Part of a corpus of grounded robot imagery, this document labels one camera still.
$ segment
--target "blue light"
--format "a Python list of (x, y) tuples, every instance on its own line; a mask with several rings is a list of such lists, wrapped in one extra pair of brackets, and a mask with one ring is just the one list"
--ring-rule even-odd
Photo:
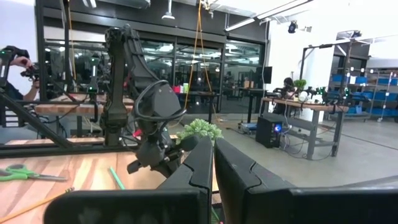
[(274, 131), (277, 132), (277, 133), (279, 133), (281, 130), (282, 130), (282, 125), (280, 125), (280, 124), (275, 124)]

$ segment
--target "artificial plant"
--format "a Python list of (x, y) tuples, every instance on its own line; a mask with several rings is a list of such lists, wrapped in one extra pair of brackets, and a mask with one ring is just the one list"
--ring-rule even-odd
[(184, 126), (184, 130), (177, 133), (177, 144), (184, 138), (197, 134), (200, 138), (203, 136), (209, 136), (211, 141), (215, 141), (216, 138), (222, 138), (221, 129), (215, 124), (209, 124), (207, 121), (202, 119), (195, 119), (189, 125)]
[(297, 87), (298, 90), (303, 91), (307, 81), (305, 80), (294, 80), (294, 87)]

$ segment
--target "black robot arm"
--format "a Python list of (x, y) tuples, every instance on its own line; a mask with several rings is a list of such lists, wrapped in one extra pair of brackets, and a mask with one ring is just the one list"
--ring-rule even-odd
[(169, 121), (184, 115), (185, 110), (181, 108), (169, 83), (159, 80), (149, 70), (137, 31), (129, 25), (110, 28), (106, 31), (105, 39), (112, 63), (111, 92), (101, 116), (105, 143), (117, 144), (120, 130), (126, 125), (121, 72), (127, 64), (131, 74), (127, 89), (134, 100), (135, 123), (142, 131), (141, 145), (136, 152), (137, 161), (130, 164), (127, 171), (132, 173), (140, 167), (150, 166), (168, 177), (180, 165), (182, 149), (174, 146), (165, 127)]

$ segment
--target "person's hand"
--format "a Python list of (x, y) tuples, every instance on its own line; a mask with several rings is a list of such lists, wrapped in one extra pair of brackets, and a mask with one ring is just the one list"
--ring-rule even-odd
[(30, 66), (32, 66), (32, 62), (27, 57), (18, 57), (18, 58), (15, 58), (11, 62), (10, 65), (16, 65), (16, 66), (20, 66), (20, 67), (23, 67), (23, 68), (29, 68)]
[(32, 83), (32, 88), (38, 90), (40, 88), (40, 82), (39, 80), (33, 81)]

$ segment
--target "scissors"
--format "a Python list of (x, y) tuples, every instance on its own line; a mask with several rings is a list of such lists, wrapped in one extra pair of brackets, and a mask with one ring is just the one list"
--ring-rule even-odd
[(8, 166), (6, 169), (0, 169), (0, 182), (9, 181), (9, 180), (26, 180), (26, 179), (52, 180), (60, 182), (67, 180), (64, 177), (37, 174), (27, 169), (24, 164), (14, 164)]

